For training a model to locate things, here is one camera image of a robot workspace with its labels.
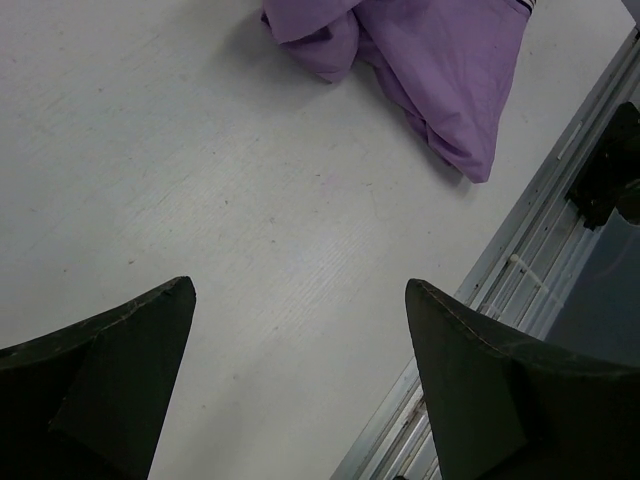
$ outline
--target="table surface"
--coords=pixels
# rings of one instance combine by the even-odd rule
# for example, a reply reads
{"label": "table surface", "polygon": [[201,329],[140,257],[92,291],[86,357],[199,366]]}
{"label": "table surface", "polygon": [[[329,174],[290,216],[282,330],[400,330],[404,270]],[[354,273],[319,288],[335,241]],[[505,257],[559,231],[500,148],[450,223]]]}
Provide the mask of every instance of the table surface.
{"label": "table surface", "polygon": [[328,478],[412,356],[406,281],[455,291],[633,27],[619,0],[540,0],[474,186],[366,66],[318,81],[258,8],[0,14],[0,347],[190,275],[152,479]]}

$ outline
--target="cloth fold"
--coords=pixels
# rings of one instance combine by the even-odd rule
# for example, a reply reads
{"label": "cloth fold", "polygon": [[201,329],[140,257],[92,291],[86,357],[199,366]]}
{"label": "cloth fold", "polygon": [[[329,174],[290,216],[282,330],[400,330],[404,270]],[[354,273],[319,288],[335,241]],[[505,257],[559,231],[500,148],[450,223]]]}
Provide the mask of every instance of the cloth fold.
{"label": "cloth fold", "polygon": [[338,82],[369,63],[409,125],[474,183],[491,172],[533,0],[264,0],[276,42]]}

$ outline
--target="purple fabric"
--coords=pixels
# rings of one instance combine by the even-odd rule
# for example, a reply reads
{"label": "purple fabric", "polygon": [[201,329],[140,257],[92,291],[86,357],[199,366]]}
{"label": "purple fabric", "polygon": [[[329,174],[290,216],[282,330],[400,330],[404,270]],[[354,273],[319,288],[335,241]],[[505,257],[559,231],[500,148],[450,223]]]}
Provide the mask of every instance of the purple fabric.
{"label": "purple fabric", "polygon": [[530,11],[518,0],[264,0],[275,40],[337,82],[356,56],[411,127],[486,182]]}

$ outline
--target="garment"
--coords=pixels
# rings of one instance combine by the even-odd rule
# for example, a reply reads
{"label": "garment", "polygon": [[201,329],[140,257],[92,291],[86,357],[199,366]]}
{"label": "garment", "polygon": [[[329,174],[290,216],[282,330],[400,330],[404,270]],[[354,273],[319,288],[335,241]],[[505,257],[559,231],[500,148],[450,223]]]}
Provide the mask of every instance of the garment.
{"label": "garment", "polygon": [[276,42],[322,78],[372,65],[411,127],[472,182],[498,123],[535,0],[264,0]]}

